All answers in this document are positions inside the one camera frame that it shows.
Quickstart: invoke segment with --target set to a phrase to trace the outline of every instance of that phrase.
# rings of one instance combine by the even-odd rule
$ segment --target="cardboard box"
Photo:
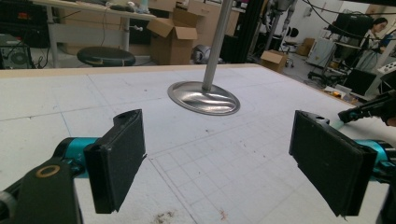
[[[197,21],[197,15],[177,8],[172,19],[151,20],[147,27],[152,31],[151,60],[159,65],[190,64]]]
[[[303,45],[311,49],[314,43],[315,43],[315,38],[306,38],[304,40]]]
[[[311,51],[312,46],[315,43],[314,38],[306,38],[301,46],[299,46],[296,50],[296,54],[301,56],[308,56],[309,51]]]
[[[301,45],[297,48],[296,54],[301,55],[301,56],[308,56],[309,51],[311,51],[311,48]]]
[[[288,55],[276,50],[267,50],[262,54],[262,66],[281,73]]]

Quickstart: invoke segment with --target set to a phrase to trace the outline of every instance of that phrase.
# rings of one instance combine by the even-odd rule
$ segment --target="person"
[[[365,35],[365,38],[361,42],[361,48],[362,49],[370,49],[376,52],[383,52],[384,49],[381,49],[383,47],[379,46],[380,39],[376,34],[380,33],[387,27],[388,25],[388,20],[380,17],[377,18],[373,21],[373,25],[370,28],[370,30],[367,31],[367,34]]]
[[[383,17],[373,21],[372,27],[361,41],[361,50],[358,53],[361,56],[358,56],[359,62],[355,69],[365,72],[372,72],[375,69],[376,61],[379,58],[378,54],[385,50],[385,47],[379,45],[381,39],[378,38],[377,34],[383,31],[387,25],[388,20]]]

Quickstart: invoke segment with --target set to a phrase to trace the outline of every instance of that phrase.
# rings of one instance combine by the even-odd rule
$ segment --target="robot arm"
[[[273,18],[273,12],[275,6],[276,6],[277,0],[269,0],[266,10],[265,10],[265,15],[264,15],[264,24],[265,24],[265,29],[269,33],[271,31],[271,23],[272,23],[272,18]]]
[[[87,171],[95,211],[119,211],[146,158],[141,110],[116,116],[101,138],[66,138],[52,157],[0,191],[0,223],[83,223],[74,177]]]
[[[381,80],[393,88],[379,95],[372,101],[356,106],[338,113],[338,117],[344,123],[350,121],[369,118],[372,116],[380,117],[387,124],[388,119],[396,117],[396,73],[390,72],[381,77]]]
[[[297,4],[297,0],[293,0],[293,3],[291,4],[291,6],[289,7],[288,10],[288,16],[286,17],[285,21],[283,22],[283,27],[282,27],[282,37],[285,36],[286,34],[286,30],[288,29],[289,23],[290,23],[290,18],[294,13],[294,10],[296,8],[296,4]]]

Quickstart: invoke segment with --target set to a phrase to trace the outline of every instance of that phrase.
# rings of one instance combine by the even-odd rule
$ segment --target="white wall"
[[[343,5],[341,5],[340,12],[344,11],[344,9],[348,9],[350,11],[366,13],[369,6],[369,4],[365,3],[344,2]]]

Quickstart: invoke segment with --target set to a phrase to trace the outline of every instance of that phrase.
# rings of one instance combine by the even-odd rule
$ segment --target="white table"
[[[361,214],[344,220],[289,155],[295,110],[333,122],[351,105],[252,64],[218,66],[213,84],[241,102],[231,116],[197,114],[169,99],[170,85],[204,73],[203,65],[0,71],[0,189],[64,138],[102,136],[115,115],[142,108],[148,157],[120,212],[96,215],[89,181],[76,179],[87,224],[375,223],[387,185],[370,183]],[[396,146],[396,128],[380,119],[340,131]]]
[[[58,68],[58,47],[57,43],[79,43],[92,44],[101,43],[103,38],[103,28],[81,27],[68,24],[55,23],[52,16],[53,8],[69,8],[81,11],[92,11],[101,14],[117,15],[121,17],[122,30],[106,30],[106,38],[103,42],[108,46],[122,46],[129,51],[129,19],[149,21],[155,16],[149,14],[138,14],[127,11],[112,10],[102,6],[92,4],[82,4],[76,2],[66,2],[61,0],[31,0],[34,4],[47,7],[49,41],[54,67]]]

